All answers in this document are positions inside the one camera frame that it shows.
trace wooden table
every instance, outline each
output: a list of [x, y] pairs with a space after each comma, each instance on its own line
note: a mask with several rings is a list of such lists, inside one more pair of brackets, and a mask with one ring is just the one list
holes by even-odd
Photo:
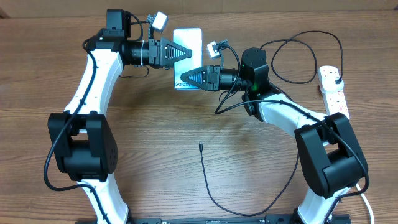
[[[170, 16], [164, 36], [172, 39], [177, 27], [200, 27], [204, 46], [228, 39], [240, 56], [246, 48], [304, 30], [337, 35], [344, 47], [351, 124], [369, 164], [371, 186], [366, 195], [378, 223], [396, 223], [397, 21], [396, 11], [179, 15]], [[50, 149], [49, 114], [63, 111], [75, 93], [86, 65], [81, 43], [104, 25], [105, 17], [0, 19], [0, 223], [94, 219], [82, 190], [53, 192], [45, 186], [42, 172]], [[319, 65], [340, 68], [340, 51], [332, 37], [305, 34], [299, 39], [314, 48]], [[266, 47], [269, 63], [278, 46]], [[226, 54], [225, 67], [236, 67], [232, 54]], [[208, 60], [205, 51], [203, 58], [203, 64], [219, 63]], [[275, 69], [289, 79], [308, 80], [312, 55], [302, 45], [289, 44], [275, 58]], [[127, 66], [124, 74], [144, 72]], [[317, 80], [292, 85], [272, 72], [269, 76], [299, 104], [325, 111]], [[227, 105], [239, 101], [237, 94]], [[134, 217], [235, 217], [213, 205], [207, 195], [199, 141], [204, 142], [210, 189], [226, 208], [260, 211], [285, 185], [297, 155], [295, 141], [243, 108], [215, 116], [218, 103], [217, 93], [174, 90], [173, 70], [151, 69], [147, 78], [116, 82], [108, 123], [119, 149], [116, 179]], [[74, 184], [54, 160], [49, 176], [59, 187]], [[299, 166], [269, 213], [291, 213], [307, 188]], [[354, 223], [368, 222], [360, 197], [343, 201], [337, 213], [349, 213]]]

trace power strip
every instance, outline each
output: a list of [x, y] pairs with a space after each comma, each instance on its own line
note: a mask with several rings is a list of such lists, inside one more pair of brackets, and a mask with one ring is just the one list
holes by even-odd
[[347, 102], [343, 91], [344, 82], [335, 83], [335, 80], [340, 77], [338, 69], [329, 65], [322, 66], [319, 68], [318, 77], [327, 115], [340, 112], [349, 119]]

